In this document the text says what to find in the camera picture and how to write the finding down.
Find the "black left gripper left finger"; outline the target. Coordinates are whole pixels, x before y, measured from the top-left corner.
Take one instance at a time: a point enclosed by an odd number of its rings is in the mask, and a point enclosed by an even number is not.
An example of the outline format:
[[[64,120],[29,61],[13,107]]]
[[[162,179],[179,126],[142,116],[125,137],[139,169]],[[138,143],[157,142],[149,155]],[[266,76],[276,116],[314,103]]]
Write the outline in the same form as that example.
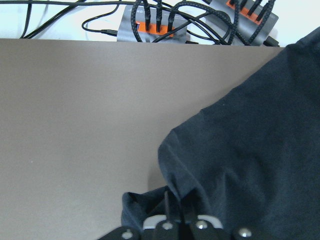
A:
[[[171,191],[164,192],[164,213],[167,222],[181,223],[180,204]]]

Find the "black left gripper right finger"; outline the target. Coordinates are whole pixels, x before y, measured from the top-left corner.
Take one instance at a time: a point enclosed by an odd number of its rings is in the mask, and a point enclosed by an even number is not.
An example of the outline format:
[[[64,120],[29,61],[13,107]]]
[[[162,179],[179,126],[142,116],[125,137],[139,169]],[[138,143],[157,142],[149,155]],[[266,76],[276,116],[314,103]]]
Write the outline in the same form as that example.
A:
[[[185,197],[180,201],[182,219],[184,223],[193,223],[198,220],[197,198]]]

